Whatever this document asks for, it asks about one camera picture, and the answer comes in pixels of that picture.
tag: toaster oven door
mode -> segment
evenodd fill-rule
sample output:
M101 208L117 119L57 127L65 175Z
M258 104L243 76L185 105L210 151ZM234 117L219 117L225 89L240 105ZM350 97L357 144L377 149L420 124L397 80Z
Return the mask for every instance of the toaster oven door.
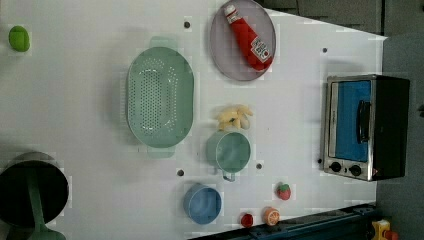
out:
M371 82L335 82L331 86L329 156L368 161Z

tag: white table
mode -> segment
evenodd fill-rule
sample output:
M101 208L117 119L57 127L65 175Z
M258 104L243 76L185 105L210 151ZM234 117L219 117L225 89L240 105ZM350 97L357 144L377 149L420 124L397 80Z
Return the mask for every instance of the white table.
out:
M68 240L184 239L240 228L245 211L262 224L266 206L289 219L375 201L376 183L325 174L316 160L326 77L380 73L384 38L268 11L277 31L272 69L237 82L217 70L208 52L209 25L224 2L1 0L1 164L27 151L58 160L71 197L51 228ZM9 48L14 25L30 32L29 52ZM156 35L177 38L195 73L191 132L163 160L149 159L125 122L127 70ZM234 103L255 114L243 131L253 151L229 183L206 163L204 150L217 110ZM280 181L292 188L289 201L273 194ZM223 197L212 224L197 225L183 211L194 182Z

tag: blue bowl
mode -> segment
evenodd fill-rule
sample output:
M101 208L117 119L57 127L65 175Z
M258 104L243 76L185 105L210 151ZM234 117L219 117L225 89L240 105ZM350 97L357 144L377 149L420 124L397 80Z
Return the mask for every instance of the blue bowl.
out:
M197 224L209 224L221 211L221 196L208 186L195 184L184 197L184 210Z

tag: ketchup label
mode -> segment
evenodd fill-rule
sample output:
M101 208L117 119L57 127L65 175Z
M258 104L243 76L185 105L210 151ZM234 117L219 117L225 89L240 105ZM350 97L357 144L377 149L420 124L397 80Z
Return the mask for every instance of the ketchup label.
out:
M259 60L261 60L262 63L266 62L266 60L270 57L268 47L259 37L253 39L251 51Z
M241 19L241 17L237 14L237 11L234 11L232 14L228 15L227 17L227 20L230 24L239 19Z

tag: orange fruit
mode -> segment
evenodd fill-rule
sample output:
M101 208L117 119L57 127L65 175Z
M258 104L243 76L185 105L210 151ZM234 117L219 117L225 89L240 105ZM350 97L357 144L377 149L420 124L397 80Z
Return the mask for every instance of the orange fruit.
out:
M280 213L275 208L268 208L264 214L264 221L269 226L274 226L280 221Z

